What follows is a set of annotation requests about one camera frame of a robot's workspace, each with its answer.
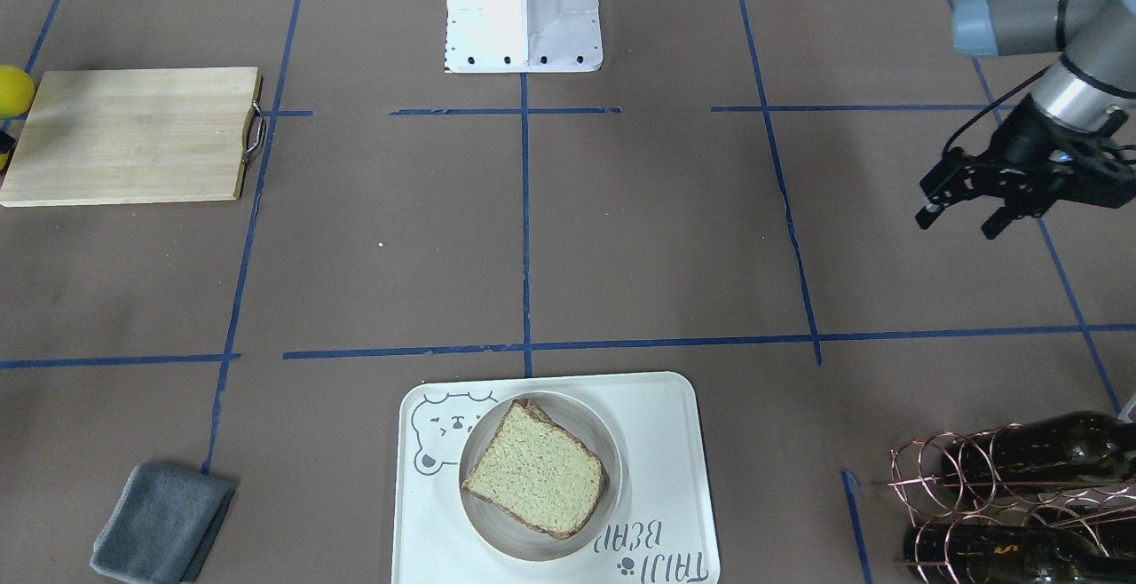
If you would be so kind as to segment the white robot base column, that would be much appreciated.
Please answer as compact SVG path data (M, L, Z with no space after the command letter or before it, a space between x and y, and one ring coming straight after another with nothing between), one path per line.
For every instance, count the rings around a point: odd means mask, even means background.
M451 74L595 72L604 65L599 0L446 0Z

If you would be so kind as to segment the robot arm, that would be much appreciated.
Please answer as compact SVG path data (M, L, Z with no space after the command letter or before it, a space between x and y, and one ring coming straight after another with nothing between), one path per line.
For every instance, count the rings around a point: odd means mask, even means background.
M952 41L971 59L1047 51L1056 59L1014 87L1020 102L985 151L969 155L949 139L919 183L920 228L979 197L999 200L982 224L986 239L1058 202L1131 202L1133 159L1114 137L1135 99L1135 0L958 0Z

